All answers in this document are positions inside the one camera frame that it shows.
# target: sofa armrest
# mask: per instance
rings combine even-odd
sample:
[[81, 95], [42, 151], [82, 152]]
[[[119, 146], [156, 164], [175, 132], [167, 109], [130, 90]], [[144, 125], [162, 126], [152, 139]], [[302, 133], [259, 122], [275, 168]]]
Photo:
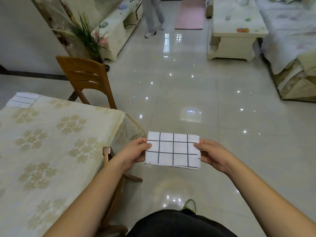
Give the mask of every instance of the sofa armrest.
[[316, 48], [299, 54], [297, 59], [300, 61], [306, 75], [316, 76]]

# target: hand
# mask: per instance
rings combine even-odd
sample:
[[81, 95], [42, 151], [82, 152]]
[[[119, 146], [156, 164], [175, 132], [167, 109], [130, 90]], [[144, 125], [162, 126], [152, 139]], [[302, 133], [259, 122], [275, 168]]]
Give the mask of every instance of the hand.
[[201, 161], [210, 164], [216, 170], [228, 174], [228, 164], [237, 159], [231, 152], [216, 141], [200, 140], [200, 143], [193, 144], [195, 148], [207, 152], [201, 156]]
[[118, 152], [113, 159], [120, 160], [123, 165], [123, 170], [127, 171], [137, 162], [145, 161], [145, 150], [151, 147], [144, 137], [137, 138], [129, 142], [123, 149]]

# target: pink mat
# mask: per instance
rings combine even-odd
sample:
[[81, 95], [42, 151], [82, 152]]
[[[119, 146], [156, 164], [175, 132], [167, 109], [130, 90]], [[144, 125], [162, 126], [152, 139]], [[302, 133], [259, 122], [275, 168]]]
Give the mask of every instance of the pink mat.
[[205, 0], [183, 0], [175, 29], [203, 29]]

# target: chair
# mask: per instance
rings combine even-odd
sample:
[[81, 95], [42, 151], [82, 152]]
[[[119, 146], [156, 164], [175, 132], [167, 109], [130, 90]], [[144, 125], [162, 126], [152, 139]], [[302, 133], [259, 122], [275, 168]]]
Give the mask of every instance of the chair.
[[82, 90], [95, 89], [107, 96], [111, 109], [117, 109], [104, 64], [60, 55], [56, 59], [82, 103], [90, 105]]
[[[103, 147], [102, 153], [104, 156], [104, 166], [106, 166], [108, 162], [114, 156], [113, 150], [111, 147]], [[143, 182], [143, 179], [138, 178], [134, 175], [127, 174], [127, 173], [123, 174], [120, 182], [118, 183], [113, 193], [112, 199], [110, 201], [108, 209], [105, 212], [103, 220], [101, 221], [101, 224], [97, 231], [97, 236], [104, 235], [104, 234], [114, 234], [114, 233], [119, 233], [118, 236], [125, 236], [128, 231], [127, 227], [125, 227], [124, 225], [109, 225], [110, 218], [112, 217], [113, 213], [116, 211], [119, 201], [121, 199], [124, 179], [128, 179], [134, 182]]]

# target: tile floor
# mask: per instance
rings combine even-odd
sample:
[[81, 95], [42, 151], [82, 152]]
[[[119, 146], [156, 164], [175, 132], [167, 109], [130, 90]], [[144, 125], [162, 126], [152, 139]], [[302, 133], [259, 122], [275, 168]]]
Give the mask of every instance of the tile floor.
[[[117, 107], [149, 131], [195, 134], [219, 141], [286, 199], [316, 221], [316, 104], [282, 101], [259, 57], [207, 61], [207, 27], [174, 30], [180, 2], [162, 2], [165, 31], [145, 39], [143, 19], [111, 63]], [[61, 99], [72, 93], [66, 81], [0, 77], [0, 107], [17, 91]], [[85, 92], [106, 105], [97, 91]], [[230, 180], [202, 163], [200, 170], [137, 164], [141, 184], [128, 183], [113, 221], [131, 228], [162, 208], [180, 209], [188, 198], [197, 213], [239, 236], [264, 236]]]

